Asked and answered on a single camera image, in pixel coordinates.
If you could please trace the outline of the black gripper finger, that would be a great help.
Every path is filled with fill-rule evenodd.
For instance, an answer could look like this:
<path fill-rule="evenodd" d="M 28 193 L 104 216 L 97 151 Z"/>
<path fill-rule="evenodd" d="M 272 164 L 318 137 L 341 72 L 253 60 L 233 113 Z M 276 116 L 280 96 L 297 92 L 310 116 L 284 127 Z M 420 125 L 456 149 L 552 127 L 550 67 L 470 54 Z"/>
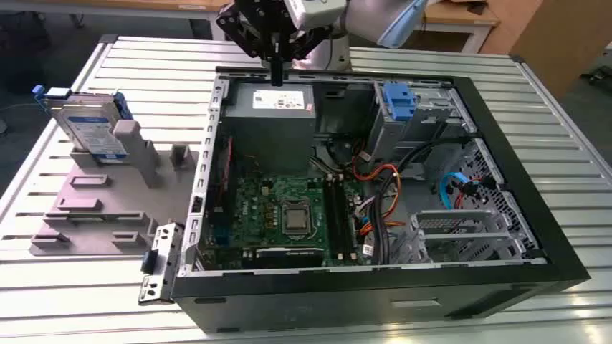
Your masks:
<path fill-rule="evenodd" d="M 276 86 L 282 86 L 285 79 L 285 63 L 306 57 L 316 46 L 330 35 L 330 27 L 317 27 L 290 42 L 286 31 L 276 33 Z"/>
<path fill-rule="evenodd" d="M 249 57 L 258 57 L 269 69 L 270 85 L 276 86 L 276 51 L 272 41 L 270 4 L 225 4 L 216 24 Z"/>

